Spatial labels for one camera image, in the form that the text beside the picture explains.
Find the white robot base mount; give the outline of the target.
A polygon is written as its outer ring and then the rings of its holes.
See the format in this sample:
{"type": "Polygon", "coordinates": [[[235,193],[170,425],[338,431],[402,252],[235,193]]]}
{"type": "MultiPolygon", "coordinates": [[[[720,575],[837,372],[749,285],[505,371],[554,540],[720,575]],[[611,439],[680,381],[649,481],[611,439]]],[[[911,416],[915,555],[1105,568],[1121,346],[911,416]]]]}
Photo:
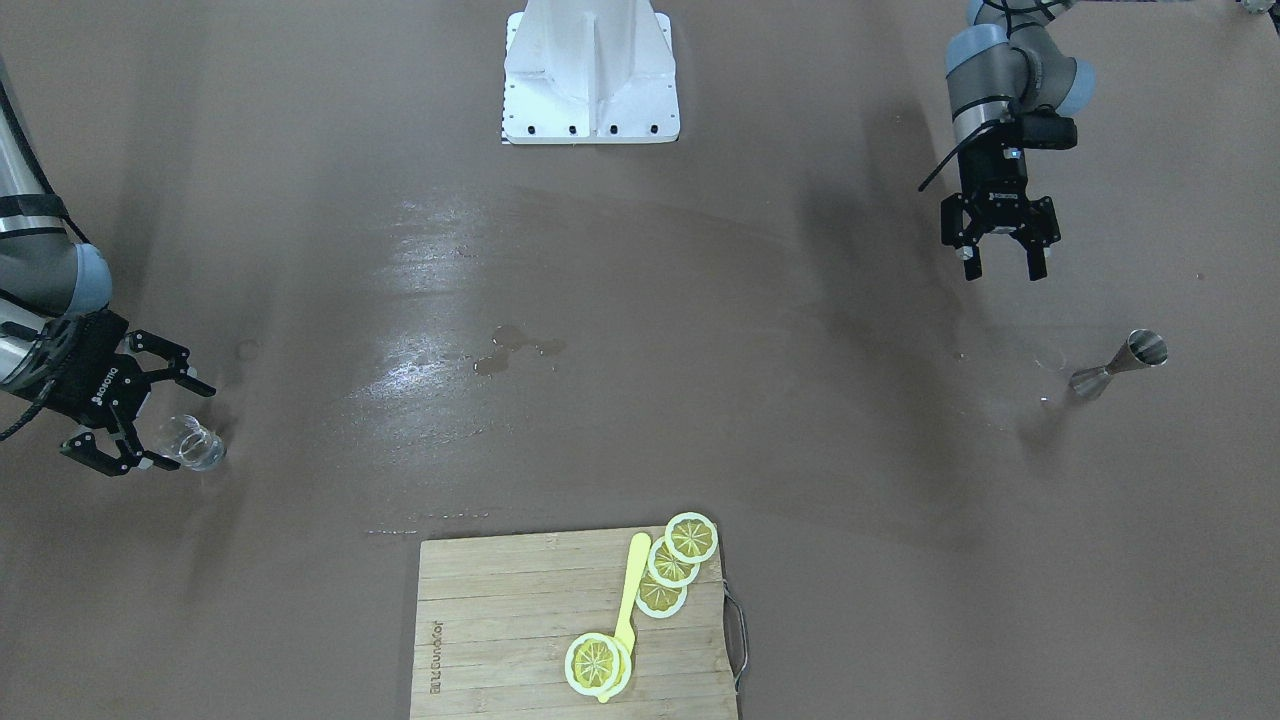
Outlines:
{"type": "Polygon", "coordinates": [[[500,137],[512,145],[671,143],[672,23],[649,1],[530,1],[506,20],[500,137]]]}

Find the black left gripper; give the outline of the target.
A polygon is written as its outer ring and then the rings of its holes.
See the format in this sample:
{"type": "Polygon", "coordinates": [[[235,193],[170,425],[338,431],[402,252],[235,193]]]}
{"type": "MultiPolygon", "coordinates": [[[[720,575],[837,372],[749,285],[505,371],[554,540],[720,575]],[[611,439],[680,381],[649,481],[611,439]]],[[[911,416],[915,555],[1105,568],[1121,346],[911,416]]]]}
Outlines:
{"type": "Polygon", "coordinates": [[[1011,123],[987,120],[956,146],[961,188],[940,205],[940,237],[963,261],[966,281],[983,275],[978,243],[984,234],[1018,240],[1032,282],[1047,277],[1050,247],[1061,240],[1053,200],[1027,197],[1025,150],[1005,145],[1011,123]]]}

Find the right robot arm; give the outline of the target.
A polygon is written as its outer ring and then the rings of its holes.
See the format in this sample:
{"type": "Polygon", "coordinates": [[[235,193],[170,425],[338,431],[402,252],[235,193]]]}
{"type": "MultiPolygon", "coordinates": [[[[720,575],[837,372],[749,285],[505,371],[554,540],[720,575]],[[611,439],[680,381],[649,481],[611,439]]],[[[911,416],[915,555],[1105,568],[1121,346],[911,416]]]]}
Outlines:
{"type": "Polygon", "coordinates": [[[9,92],[1,105],[1,387],[28,404],[3,437],[49,410],[77,425],[61,454],[104,475],[214,468],[225,446],[192,416],[168,420],[160,448],[145,446],[136,421],[155,384],[202,397],[215,389],[196,375],[187,347],[111,310],[104,255],[54,191],[9,92]]]}

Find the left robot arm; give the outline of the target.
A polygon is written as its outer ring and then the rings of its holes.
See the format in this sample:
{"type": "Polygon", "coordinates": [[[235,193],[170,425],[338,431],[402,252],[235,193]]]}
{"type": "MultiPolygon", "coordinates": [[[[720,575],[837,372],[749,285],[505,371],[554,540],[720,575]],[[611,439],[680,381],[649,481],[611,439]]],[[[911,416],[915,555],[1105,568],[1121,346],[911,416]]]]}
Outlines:
{"type": "Polygon", "coordinates": [[[1074,1],[970,1],[966,27],[945,54],[956,143],[920,182],[924,191],[952,160],[960,190],[940,204],[940,241],[954,249],[968,281],[983,274],[979,242],[1014,238],[1028,277],[1047,277],[1061,238],[1053,199],[1030,199],[1027,152],[1065,151],[1078,143],[1075,114],[1096,88],[1092,64],[1064,54],[1050,24],[1074,1]]]}

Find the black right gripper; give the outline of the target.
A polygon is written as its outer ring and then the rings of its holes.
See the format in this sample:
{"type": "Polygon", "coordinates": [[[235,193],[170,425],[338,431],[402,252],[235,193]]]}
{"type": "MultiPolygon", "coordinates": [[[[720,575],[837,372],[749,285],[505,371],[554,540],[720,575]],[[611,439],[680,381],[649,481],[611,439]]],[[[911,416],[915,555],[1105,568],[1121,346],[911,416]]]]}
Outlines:
{"type": "Polygon", "coordinates": [[[128,320],[110,310],[91,313],[76,325],[70,351],[51,374],[52,388],[44,404],[77,424],[59,452],[106,477],[150,468],[175,471],[180,468],[177,460],[145,447],[140,437],[137,416],[150,384],[173,380],[205,398],[218,391],[197,377],[186,346],[148,331],[127,332],[128,320]],[[118,351],[124,336],[131,354],[151,355],[165,365],[142,372],[133,356],[118,351]],[[111,452],[99,447],[97,430],[108,433],[111,452]]]}

